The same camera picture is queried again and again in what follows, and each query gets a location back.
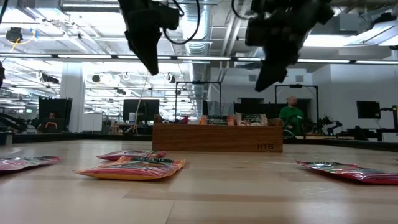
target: wooden box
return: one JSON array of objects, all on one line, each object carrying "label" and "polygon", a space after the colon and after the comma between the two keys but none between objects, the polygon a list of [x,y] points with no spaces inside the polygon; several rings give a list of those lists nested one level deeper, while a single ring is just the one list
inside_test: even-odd
[{"label": "wooden box", "polygon": [[155,123],[156,151],[282,152],[282,126],[220,126]]}]

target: red snack bag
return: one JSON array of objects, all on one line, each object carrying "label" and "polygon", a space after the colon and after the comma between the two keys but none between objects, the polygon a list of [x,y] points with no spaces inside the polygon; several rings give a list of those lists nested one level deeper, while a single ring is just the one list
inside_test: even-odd
[{"label": "red snack bag", "polygon": [[42,156],[31,158],[0,158],[0,171],[20,170],[31,166],[56,164],[62,158],[59,156]]},{"label": "red snack bag", "polygon": [[116,152],[110,152],[105,155],[97,156],[100,159],[107,159],[111,161],[116,161],[120,159],[122,156],[128,157],[153,157],[153,158],[160,158],[166,155],[165,151],[140,151],[140,150],[119,150]]},{"label": "red snack bag", "polygon": [[122,156],[110,164],[74,172],[103,179],[152,180],[173,175],[184,163],[185,160]]},{"label": "red snack bag", "polygon": [[376,169],[362,168],[353,164],[339,162],[303,162],[297,164],[327,172],[339,177],[358,180],[369,184],[398,184],[398,173],[384,172]]}]

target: white column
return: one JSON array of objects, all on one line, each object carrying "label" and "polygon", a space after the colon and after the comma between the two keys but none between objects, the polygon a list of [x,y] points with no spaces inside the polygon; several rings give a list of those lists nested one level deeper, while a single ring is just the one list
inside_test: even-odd
[{"label": "white column", "polygon": [[62,69],[60,98],[71,98],[69,131],[83,131],[83,113],[85,110],[86,76],[83,63],[64,62]]}]

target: metal frame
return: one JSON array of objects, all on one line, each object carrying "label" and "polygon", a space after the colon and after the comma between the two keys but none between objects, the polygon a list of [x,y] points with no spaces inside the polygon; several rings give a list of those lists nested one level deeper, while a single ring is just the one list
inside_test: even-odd
[{"label": "metal frame", "polygon": [[174,105],[174,119],[177,119],[177,92],[178,92],[178,84],[180,83],[191,83],[192,85],[205,85],[205,84],[218,84],[218,86],[220,87],[220,91],[219,91],[219,102],[218,102],[218,106],[219,106],[219,115],[221,115],[221,82],[202,82],[202,81],[193,81],[193,82],[186,82],[186,81],[182,81],[182,82],[175,82],[175,105]]},{"label": "metal frame", "polygon": [[289,88],[314,88],[315,89],[315,98],[317,101],[317,127],[318,127],[318,132],[321,133],[321,128],[318,125],[319,121],[319,98],[318,98],[318,86],[317,85],[275,85],[275,106],[278,104],[278,99],[277,99],[277,89],[278,87],[289,87]]}]

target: black monitor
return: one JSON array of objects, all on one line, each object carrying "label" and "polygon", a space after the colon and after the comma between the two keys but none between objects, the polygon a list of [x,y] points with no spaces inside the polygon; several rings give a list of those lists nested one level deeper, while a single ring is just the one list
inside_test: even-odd
[{"label": "black monitor", "polygon": [[380,104],[376,101],[357,101],[358,118],[360,119],[380,119]]},{"label": "black monitor", "polygon": [[[123,101],[123,120],[129,120],[129,113],[137,113],[139,100],[126,99]],[[153,121],[155,115],[159,114],[159,100],[141,100],[138,117],[139,121]]]},{"label": "black monitor", "polygon": [[39,131],[41,133],[61,133],[64,130],[65,130],[64,118],[55,118],[55,119],[44,118],[39,128]]}]

